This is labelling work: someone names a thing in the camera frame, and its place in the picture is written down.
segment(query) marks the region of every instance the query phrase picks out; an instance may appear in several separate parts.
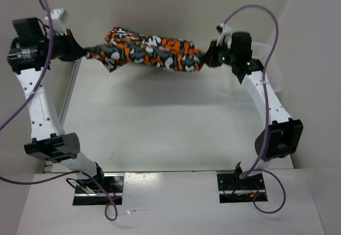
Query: folded fabric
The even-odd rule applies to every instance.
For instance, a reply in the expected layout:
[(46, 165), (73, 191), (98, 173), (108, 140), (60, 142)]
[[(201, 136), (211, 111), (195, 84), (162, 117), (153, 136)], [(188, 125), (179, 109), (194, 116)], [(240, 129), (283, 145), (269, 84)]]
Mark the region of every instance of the folded fabric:
[(109, 72), (128, 62), (178, 71), (199, 71), (204, 65), (200, 62), (204, 53), (187, 40), (148, 36), (121, 27), (114, 27), (105, 40), (105, 44), (86, 48), (86, 58), (101, 61)]

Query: wall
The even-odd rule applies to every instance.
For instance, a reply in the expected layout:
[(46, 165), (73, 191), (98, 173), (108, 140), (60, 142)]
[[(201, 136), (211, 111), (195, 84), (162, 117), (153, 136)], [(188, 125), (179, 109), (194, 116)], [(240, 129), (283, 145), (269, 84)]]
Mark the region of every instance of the wall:
[[(11, 40), (16, 37), (12, 19), (43, 18), (37, 0), (0, 0), (0, 122), (3, 122), (23, 101), (21, 86), (6, 60)], [(70, 69), (69, 63), (52, 63), (52, 92), (56, 107), (61, 109)], [(41, 171), (42, 163), (27, 156), (23, 145), (30, 140), (30, 122), (25, 109), (0, 133), (0, 175), (18, 181), (32, 181), (33, 174)], [(1, 234), (15, 234), (27, 198), (29, 187), (18, 187), (0, 182)]]
[[(285, 0), (51, 0), (70, 13), (68, 26), (83, 46), (104, 42), (113, 26), (143, 34), (180, 37), (207, 49), (217, 37), (215, 27), (235, 9), (249, 3), (266, 5), (280, 14)], [(245, 11), (231, 24), (253, 32), (254, 40), (264, 40), (271, 19), (258, 11)]]
[(289, 0), (275, 51), (286, 83), (282, 101), (304, 124), (293, 161), (306, 168), (327, 235), (341, 228), (340, 21), (341, 0)]

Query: plastic laundry basket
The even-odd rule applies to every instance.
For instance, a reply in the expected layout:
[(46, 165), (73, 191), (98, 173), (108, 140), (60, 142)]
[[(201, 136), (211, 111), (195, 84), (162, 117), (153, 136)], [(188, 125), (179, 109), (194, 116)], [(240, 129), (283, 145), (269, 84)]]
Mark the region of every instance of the plastic laundry basket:
[[(259, 59), (262, 64), (265, 63), (271, 50), (268, 44), (258, 42), (252, 42), (251, 49), (253, 51), (252, 58)], [(232, 68), (230, 66), (226, 66), (226, 69), (228, 70), (230, 93), (234, 96), (247, 95), (248, 93), (244, 87), (240, 85), (237, 77), (232, 73)], [(281, 92), (283, 90), (283, 76), (274, 54), (272, 54), (269, 64), (267, 65), (266, 75), (272, 89), (275, 92)]]

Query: white table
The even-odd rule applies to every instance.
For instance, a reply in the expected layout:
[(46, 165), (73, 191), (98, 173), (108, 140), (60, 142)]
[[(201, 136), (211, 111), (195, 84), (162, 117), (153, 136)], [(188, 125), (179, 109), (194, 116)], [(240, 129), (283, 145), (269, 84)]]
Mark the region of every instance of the white table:
[[(226, 68), (185, 73), (83, 59), (64, 128), (105, 172), (234, 169), (263, 130), (251, 98), (230, 94)], [(293, 168), (290, 157), (269, 168)], [(53, 172), (65, 171), (54, 165)]]
[[(287, 203), (273, 215), (258, 212), (250, 202), (220, 204), (216, 172), (126, 173), (115, 222), (105, 219), (104, 206), (72, 206), (72, 188), (58, 179), (31, 186), (17, 235), (324, 235), (303, 170), (274, 173), (287, 190)], [(34, 180), (51, 176), (38, 174)], [(264, 183), (269, 202), (258, 205), (276, 209), (281, 189), (268, 174)]]

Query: purple cable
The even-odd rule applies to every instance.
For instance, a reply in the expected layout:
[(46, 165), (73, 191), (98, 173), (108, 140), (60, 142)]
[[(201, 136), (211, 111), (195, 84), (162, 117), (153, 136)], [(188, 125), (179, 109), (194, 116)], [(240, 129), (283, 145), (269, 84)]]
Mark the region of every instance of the purple cable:
[[(52, 25), (51, 11), (50, 11), (50, 8), (48, 6), (47, 0), (39, 0), (39, 2), (41, 4), (43, 10), (46, 12), (46, 15), (47, 15), (47, 18), (48, 18), (48, 26), (50, 27), (50, 31), (49, 31), (50, 41), (48, 43), (47, 58), (46, 58), (46, 61), (45, 61), (45, 65), (44, 65), (42, 74), (40, 75), (40, 77), (39, 77), (36, 85), (34, 86), (32, 92), (36, 92), (38, 87), (39, 87), (39, 85), (40, 85), (40, 83), (42, 82), (42, 80), (43, 80), (43, 78), (44, 78), (44, 76), (46, 74), (46, 71), (48, 69), (48, 66), (50, 64), (50, 60), (51, 60), (51, 57), (52, 57), (52, 51), (53, 51), (53, 25)], [(25, 102), (3, 124), (1, 124), (0, 131), (3, 130), (4, 127), (6, 127), (8, 125), (8, 123), (10, 123), (25, 108), (25, 106), (31, 101), (33, 96), (34, 96), (34, 94), (31, 94), (25, 100)], [(105, 189), (94, 178), (92, 178), (89, 174), (87, 174), (85, 172), (82, 172), (82, 171), (71, 171), (71, 172), (67, 172), (67, 173), (61, 174), (61, 175), (54, 176), (54, 177), (49, 178), (49, 179), (37, 181), (37, 182), (18, 182), (18, 181), (13, 181), (13, 180), (4, 178), (2, 176), (0, 176), (0, 180), (3, 181), (3, 182), (7, 182), (7, 183), (11, 183), (11, 184), (16, 184), (16, 185), (35, 185), (35, 184), (46, 183), (46, 182), (49, 182), (49, 181), (61, 178), (63, 176), (67, 176), (67, 175), (71, 175), (71, 174), (77, 174), (77, 173), (82, 173), (85, 176), (87, 176), (89, 179), (91, 179), (98, 186), (98, 188), (105, 194), (105, 196), (109, 199), (109, 202), (108, 202), (108, 204), (105, 207), (104, 214), (105, 214), (105, 217), (108, 220), (115, 221), (117, 219), (118, 212), (117, 212), (117, 207), (116, 207), (116, 205), (114, 203), (114, 200), (116, 198), (119, 198), (119, 196), (111, 198), (110, 195), (105, 191)], [(114, 218), (110, 218), (108, 216), (108, 213), (107, 213), (108, 212), (108, 207), (110, 205), (113, 205), (113, 207), (115, 209), (115, 217)]]
[[(40, 75), (36, 85), (34, 86), (32, 92), (36, 92), (40, 83), (42, 82), (45, 73), (48, 69), (48, 65), (50, 64), (50, 60), (52, 57), (52, 50), (53, 50), (53, 26), (52, 26), (52, 18), (51, 18), (51, 14), (50, 14), (50, 8), (48, 6), (47, 0), (39, 0), (40, 4), (42, 5), (42, 8), (44, 9), (44, 11), (46, 12), (46, 15), (48, 17), (48, 26), (50, 27), (50, 31), (49, 31), (49, 37), (50, 37), (50, 41), (48, 43), (48, 52), (47, 52), (47, 58), (44, 64), (44, 68), (42, 71), (42, 74)], [(28, 105), (28, 103), (31, 101), (31, 99), (33, 98), (34, 94), (29, 95), (29, 97), (25, 100), (25, 102), (7, 119), (5, 120), (4, 123), (2, 123), (0, 125), (0, 131), (3, 130), (24, 108), (26, 105)]]
[[(267, 59), (266, 59), (266, 61), (264, 63), (264, 69), (263, 69), (263, 74), (262, 74), (262, 81), (265, 81), (266, 68), (267, 68), (267, 65), (269, 64), (269, 60), (270, 60), (270, 58), (271, 58), (271, 56), (272, 56), (272, 54), (273, 54), (273, 52), (274, 52), (274, 50), (276, 48), (277, 41), (278, 41), (279, 30), (278, 30), (278, 22), (277, 22), (276, 16), (269, 9), (267, 9), (266, 7), (263, 7), (263, 6), (260, 6), (260, 5), (257, 5), (257, 4), (249, 4), (249, 5), (245, 5), (245, 6), (241, 7), (241, 8), (239, 8), (239, 9), (237, 9), (236, 11), (234, 11), (228, 18), (226, 18), (224, 23), (227, 23), (234, 15), (236, 15), (240, 11), (242, 11), (244, 9), (249, 9), (249, 8), (260, 9), (260, 10), (265, 11), (266, 13), (268, 13), (271, 16), (271, 18), (272, 18), (272, 20), (273, 20), (273, 22), (275, 24), (275, 30), (276, 30), (275, 39), (274, 39), (272, 48), (270, 50), (270, 53), (267, 56)], [(283, 206), (284, 206), (284, 204), (286, 202), (286, 191), (284, 189), (284, 186), (281, 183), (281, 181), (278, 179), (278, 177), (275, 176), (270, 171), (263, 170), (263, 169), (255, 169), (256, 166), (258, 165), (259, 161), (262, 159), (262, 156), (265, 154), (267, 137), (269, 135), (269, 98), (268, 98), (268, 95), (267, 95), (267, 89), (266, 89), (266, 84), (265, 83), (263, 84), (263, 89), (264, 89), (264, 97), (265, 97), (265, 132), (264, 132), (264, 139), (263, 139), (263, 142), (262, 142), (261, 151), (259, 152), (259, 155), (258, 155), (256, 161), (251, 166), (251, 168), (249, 170), (244, 171), (243, 173), (241, 173), (239, 178), (240, 179), (245, 179), (252, 171), (266, 172), (266, 173), (269, 173), (270, 175), (272, 175), (273, 177), (275, 177), (275, 179), (278, 181), (279, 185), (281, 186), (281, 188), (283, 190), (283, 202), (282, 202), (281, 206), (278, 209), (274, 210), (274, 211), (267, 212), (267, 211), (261, 210), (259, 207), (256, 206), (256, 204), (255, 204), (255, 198), (256, 197), (254, 197), (254, 200), (253, 200), (253, 203), (254, 203), (255, 207), (259, 211), (261, 211), (262, 213), (265, 213), (265, 214), (274, 214), (274, 213), (280, 211), (283, 208)]]

